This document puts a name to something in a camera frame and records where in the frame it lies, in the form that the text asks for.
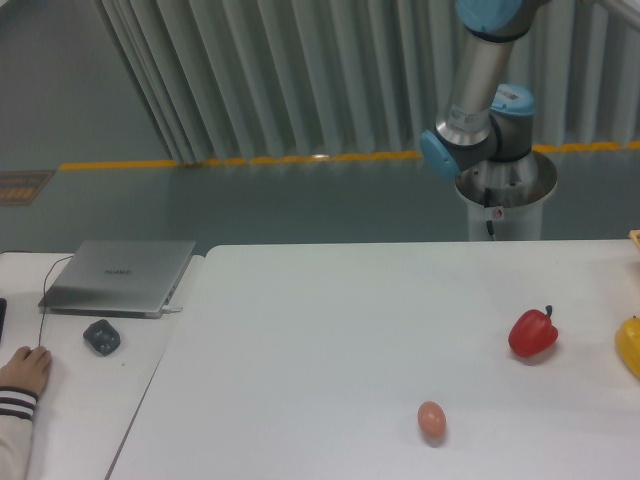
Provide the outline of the white striped sleeve forearm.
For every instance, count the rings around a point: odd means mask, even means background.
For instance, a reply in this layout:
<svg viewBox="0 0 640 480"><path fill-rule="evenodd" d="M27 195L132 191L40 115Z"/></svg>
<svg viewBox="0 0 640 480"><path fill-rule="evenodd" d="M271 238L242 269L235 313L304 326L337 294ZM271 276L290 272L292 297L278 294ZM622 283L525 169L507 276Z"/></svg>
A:
<svg viewBox="0 0 640 480"><path fill-rule="evenodd" d="M38 396L17 387L1 388L1 478L25 479L32 448Z"/></svg>

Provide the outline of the person's bare hand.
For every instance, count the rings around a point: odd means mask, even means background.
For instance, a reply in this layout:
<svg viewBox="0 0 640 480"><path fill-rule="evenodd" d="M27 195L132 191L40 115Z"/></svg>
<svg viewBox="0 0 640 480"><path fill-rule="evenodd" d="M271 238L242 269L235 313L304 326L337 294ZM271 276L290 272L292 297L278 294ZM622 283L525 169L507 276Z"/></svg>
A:
<svg viewBox="0 0 640 480"><path fill-rule="evenodd" d="M52 354L43 346L22 346L1 368L1 388L25 391L39 398L44 392L52 366Z"/></svg>

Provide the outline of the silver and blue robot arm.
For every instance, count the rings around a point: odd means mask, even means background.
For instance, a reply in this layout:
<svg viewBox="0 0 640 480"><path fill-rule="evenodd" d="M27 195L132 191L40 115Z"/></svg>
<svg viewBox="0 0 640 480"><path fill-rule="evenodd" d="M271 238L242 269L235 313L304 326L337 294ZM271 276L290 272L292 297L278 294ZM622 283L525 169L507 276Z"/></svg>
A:
<svg viewBox="0 0 640 480"><path fill-rule="evenodd" d="M420 136L425 162L454 179L489 160L636 138L636 1L457 1L466 31L449 98Z"/></svg>

